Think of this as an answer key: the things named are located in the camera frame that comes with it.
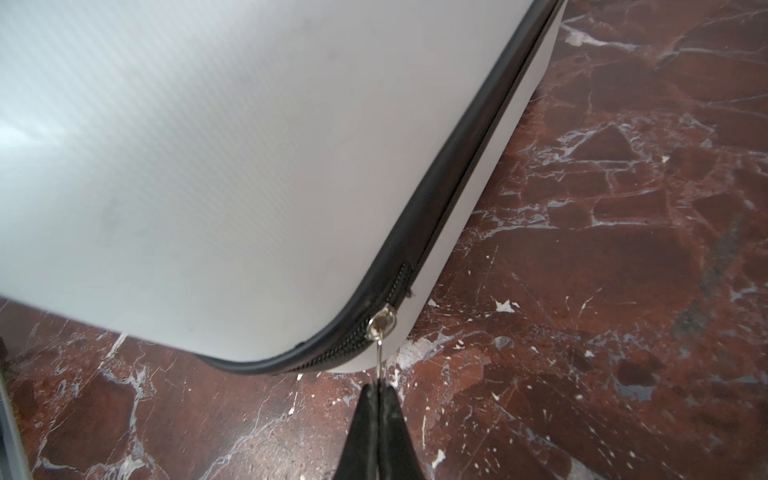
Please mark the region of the white hard-shell suitcase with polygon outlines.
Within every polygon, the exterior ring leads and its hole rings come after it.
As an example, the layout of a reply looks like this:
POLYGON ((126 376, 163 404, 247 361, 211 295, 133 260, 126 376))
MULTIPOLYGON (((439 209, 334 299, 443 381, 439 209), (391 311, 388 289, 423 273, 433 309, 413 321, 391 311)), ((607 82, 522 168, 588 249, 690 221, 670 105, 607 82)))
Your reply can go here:
POLYGON ((561 1, 5 1, 1 294, 242 374, 404 342, 561 1))

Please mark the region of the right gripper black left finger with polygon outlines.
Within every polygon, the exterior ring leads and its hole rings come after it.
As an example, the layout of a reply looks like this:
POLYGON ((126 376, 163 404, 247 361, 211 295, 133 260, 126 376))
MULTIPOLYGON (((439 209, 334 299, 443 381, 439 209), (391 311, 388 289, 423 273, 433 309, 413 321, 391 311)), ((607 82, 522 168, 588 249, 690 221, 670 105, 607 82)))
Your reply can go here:
POLYGON ((366 384, 358 398, 334 480, 378 478, 378 385, 366 384))

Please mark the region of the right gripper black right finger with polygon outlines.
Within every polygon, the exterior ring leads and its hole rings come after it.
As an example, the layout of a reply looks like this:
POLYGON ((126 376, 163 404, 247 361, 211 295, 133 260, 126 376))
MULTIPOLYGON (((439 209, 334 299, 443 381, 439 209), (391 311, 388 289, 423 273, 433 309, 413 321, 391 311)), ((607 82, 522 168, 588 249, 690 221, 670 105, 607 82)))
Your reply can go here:
POLYGON ((378 474, 384 480, 424 480, 396 390, 378 383, 378 474))

